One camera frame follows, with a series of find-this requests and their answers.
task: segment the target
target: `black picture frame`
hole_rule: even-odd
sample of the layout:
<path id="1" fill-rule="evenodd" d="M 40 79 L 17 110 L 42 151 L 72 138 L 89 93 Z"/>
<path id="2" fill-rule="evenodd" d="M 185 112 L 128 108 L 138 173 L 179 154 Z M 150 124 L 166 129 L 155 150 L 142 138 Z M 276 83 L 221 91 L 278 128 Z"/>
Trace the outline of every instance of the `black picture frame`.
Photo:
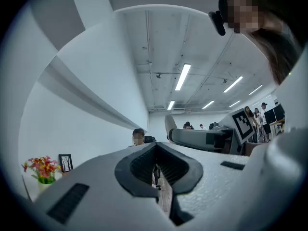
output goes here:
<path id="1" fill-rule="evenodd" d="M 62 173 L 66 173 L 74 169 L 71 154 L 59 154 L 59 162 Z"/>

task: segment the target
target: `black computer monitor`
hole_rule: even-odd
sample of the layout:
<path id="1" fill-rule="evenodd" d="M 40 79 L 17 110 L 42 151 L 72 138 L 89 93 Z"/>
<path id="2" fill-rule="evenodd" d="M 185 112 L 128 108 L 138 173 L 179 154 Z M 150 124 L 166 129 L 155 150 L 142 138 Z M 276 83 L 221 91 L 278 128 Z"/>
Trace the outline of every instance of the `black computer monitor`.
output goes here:
<path id="1" fill-rule="evenodd" d="M 277 121 L 284 119 L 284 110 L 281 104 L 279 104 L 278 106 L 274 108 L 274 113 L 275 113 Z"/>
<path id="2" fill-rule="evenodd" d="M 273 109 L 265 112 L 264 115 L 265 115 L 265 119 L 266 119 L 267 124 L 270 124 L 270 123 L 273 123 L 273 122 L 276 121 L 276 117 L 275 117 L 275 113 L 274 113 Z"/>

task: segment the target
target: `white shirt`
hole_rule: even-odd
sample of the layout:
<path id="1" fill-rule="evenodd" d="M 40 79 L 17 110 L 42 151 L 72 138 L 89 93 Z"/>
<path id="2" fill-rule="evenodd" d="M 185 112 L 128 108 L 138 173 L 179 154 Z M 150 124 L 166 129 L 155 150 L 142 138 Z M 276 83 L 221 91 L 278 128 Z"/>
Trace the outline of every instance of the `white shirt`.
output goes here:
<path id="1" fill-rule="evenodd" d="M 264 115 L 264 113 L 265 113 L 266 111 L 265 110 L 261 110 L 261 114 L 260 114 L 260 116 L 261 116 L 261 118 L 262 118 L 262 125 L 265 125 L 266 124 L 266 119 L 265 119 L 265 115 Z"/>

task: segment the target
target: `neck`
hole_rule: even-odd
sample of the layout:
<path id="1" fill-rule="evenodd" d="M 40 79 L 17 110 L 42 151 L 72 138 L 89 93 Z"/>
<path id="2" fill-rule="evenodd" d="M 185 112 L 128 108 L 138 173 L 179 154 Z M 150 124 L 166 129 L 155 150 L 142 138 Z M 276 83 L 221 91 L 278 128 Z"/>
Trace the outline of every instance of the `neck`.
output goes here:
<path id="1" fill-rule="evenodd" d="M 268 31 L 275 31 L 277 33 L 281 33 L 282 25 L 282 20 L 280 20 L 277 16 L 270 12 L 264 13 L 264 23 L 261 28 Z"/>

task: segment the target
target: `flower pot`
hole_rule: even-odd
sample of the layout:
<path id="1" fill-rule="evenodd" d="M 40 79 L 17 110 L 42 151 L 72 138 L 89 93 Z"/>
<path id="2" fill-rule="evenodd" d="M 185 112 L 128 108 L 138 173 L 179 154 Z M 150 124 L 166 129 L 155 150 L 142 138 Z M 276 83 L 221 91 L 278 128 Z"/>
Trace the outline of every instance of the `flower pot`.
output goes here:
<path id="1" fill-rule="evenodd" d="M 45 191 L 47 188 L 49 188 L 51 186 L 52 183 L 50 184 L 43 184 L 43 183 L 40 183 L 38 181 L 38 189 L 39 189 L 39 193 L 41 194 L 43 191 Z"/>

